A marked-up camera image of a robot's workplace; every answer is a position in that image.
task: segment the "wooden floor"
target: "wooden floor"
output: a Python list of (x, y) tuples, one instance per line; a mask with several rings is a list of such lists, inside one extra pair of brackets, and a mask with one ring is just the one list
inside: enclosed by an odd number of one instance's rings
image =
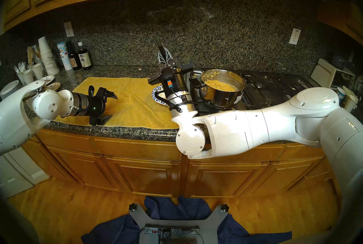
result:
[[(82, 243), (97, 224), (128, 213), (144, 196), (105, 191), (51, 178), (10, 197), (38, 232), (40, 243)], [(205, 199), (211, 210), (228, 204), (229, 213), (250, 234), (293, 232), (293, 238), (334, 226), (339, 203), (330, 181), (279, 196)]]

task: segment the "blue blanket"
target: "blue blanket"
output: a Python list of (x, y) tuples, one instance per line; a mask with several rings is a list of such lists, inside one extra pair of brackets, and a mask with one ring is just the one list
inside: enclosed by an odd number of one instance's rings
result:
[[(170, 198), (146, 197), (144, 204), (152, 219), (162, 220), (204, 220), (212, 212), (203, 199), (178, 198), (175, 205)], [(81, 237), (83, 244), (136, 244), (140, 228), (130, 215), (118, 217), (97, 225), (90, 233)], [(264, 233), (250, 235), (231, 214), (217, 230), (219, 244), (275, 244), (292, 238), (292, 231), (285, 233)]]

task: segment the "power strip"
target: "power strip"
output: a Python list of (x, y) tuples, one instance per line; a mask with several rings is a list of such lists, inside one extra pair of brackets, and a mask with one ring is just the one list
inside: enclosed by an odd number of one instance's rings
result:
[(158, 234), (158, 229), (170, 232), (170, 234), (196, 235), (199, 234), (199, 227), (170, 227), (159, 225), (145, 225), (145, 233)]

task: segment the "stainless steel pot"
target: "stainless steel pot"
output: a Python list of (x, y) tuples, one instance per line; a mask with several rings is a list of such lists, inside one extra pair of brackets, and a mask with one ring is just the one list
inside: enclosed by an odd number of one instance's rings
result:
[[(204, 101), (218, 109), (232, 108), (235, 103), (241, 100), (243, 89), (246, 87), (246, 80), (240, 75), (221, 69), (212, 69), (202, 73), (203, 85), (200, 87), (200, 96)], [(207, 80), (218, 80), (232, 85), (237, 91), (221, 91), (208, 86)]]

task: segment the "gas stove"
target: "gas stove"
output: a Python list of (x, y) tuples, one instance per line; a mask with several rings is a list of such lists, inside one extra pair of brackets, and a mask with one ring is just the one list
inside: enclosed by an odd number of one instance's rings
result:
[[(186, 74), (187, 87), (190, 90), (192, 100), (198, 102), (195, 108), (199, 115), (223, 111), (203, 101), (199, 95), (199, 90), (191, 88), (189, 77), (194, 75), (200, 81), (201, 74), (207, 70), (209, 69), (194, 68), (193, 72)], [(236, 110), (254, 110), (278, 105), (286, 102), (300, 91), (312, 87), (303, 77), (291, 74), (245, 70), (231, 71), (241, 75), (247, 83), (241, 100), (233, 107)]]

